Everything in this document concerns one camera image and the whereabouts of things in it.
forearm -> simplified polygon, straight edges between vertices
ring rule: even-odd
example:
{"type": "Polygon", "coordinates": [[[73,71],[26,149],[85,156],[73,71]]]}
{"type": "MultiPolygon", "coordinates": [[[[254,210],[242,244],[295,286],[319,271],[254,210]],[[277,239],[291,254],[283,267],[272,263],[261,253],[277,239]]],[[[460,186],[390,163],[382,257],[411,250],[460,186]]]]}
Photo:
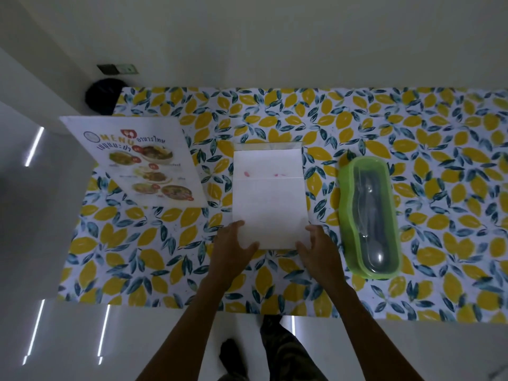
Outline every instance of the forearm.
{"type": "Polygon", "coordinates": [[[422,379],[346,281],[338,282],[327,293],[346,327],[365,380],[422,379]]]}
{"type": "Polygon", "coordinates": [[[213,319],[226,288],[208,277],[194,300],[139,377],[141,380],[198,379],[213,319]]]}

lemon print tablecloth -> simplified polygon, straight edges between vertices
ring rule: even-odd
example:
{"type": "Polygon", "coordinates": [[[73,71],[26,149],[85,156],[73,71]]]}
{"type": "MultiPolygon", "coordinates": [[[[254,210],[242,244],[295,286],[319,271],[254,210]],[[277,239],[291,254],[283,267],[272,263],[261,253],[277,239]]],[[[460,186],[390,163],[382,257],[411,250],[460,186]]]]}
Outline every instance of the lemon print tablecloth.
{"type": "MultiPolygon", "coordinates": [[[[178,118],[209,207],[142,208],[95,168],[60,297],[184,308],[207,273],[213,236],[231,221],[233,143],[302,141],[309,219],[338,245],[338,169],[360,155],[387,163],[402,271],[365,281],[346,269],[375,318],[504,323],[507,97],[453,88],[126,88],[116,115],[178,118]]],[[[258,251],[219,308],[338,316],[294,250],[258,251]]]]}

green container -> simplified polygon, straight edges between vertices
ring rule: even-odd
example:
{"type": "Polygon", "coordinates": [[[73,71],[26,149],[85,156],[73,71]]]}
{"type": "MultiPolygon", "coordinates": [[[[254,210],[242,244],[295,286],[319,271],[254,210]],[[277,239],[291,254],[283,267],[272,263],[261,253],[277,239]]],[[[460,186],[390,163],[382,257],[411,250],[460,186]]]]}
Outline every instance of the green container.
{"type": "Polygon", "coordinates": [[[392,185],[386,163],[360,156],[339,171],[340,235],[347,266],[363,278],[386,279],[402,264],[392,185]]]}

person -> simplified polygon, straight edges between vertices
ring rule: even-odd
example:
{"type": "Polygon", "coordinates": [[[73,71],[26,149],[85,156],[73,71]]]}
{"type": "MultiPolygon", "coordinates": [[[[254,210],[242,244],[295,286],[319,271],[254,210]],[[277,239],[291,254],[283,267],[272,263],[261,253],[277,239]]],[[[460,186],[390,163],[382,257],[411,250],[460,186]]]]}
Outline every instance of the person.
{"type": "MultiPolygon", "coordinates": [[[[198,379],[219,303],[259,246],[256,242],[247,249],[240,247],[238,228],[243,225],[243,221],[237,221],[219,230],[208,275],[201,281],[194,300],[168,338],[138,376],[138,381],[198,379]]],[[[310,232],[311,249],[297,242],[296,250],[310,275],[337,308],[365,380],[422,380],[346,283],[335,243],[321,226],[309,225],[306,229],[310,232]]],[[[279,323],[281,318],[265,315],[261,326],[270,381],[326,380],[298,339],[279,323]]],[[[234,340],[223,343],[219,358],[228,372],[220,381],[247,380],[247,371],[234,340]]]]}

transparent lid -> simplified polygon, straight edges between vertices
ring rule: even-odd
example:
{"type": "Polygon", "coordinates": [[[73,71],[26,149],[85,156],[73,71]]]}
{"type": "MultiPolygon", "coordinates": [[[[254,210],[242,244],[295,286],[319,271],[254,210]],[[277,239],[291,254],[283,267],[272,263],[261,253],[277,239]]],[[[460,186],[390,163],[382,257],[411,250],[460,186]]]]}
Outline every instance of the transparent lid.
{"type": "Polygon", "coordinates": [[[352,214],[360,237],[360,250],[365,268],[378,274],[391,273],[396,260],[390,253],[386,211],[390,203],[383,201],[381,179],[376,170],[355,167],[355,191],[352,200],[352,214]]]}

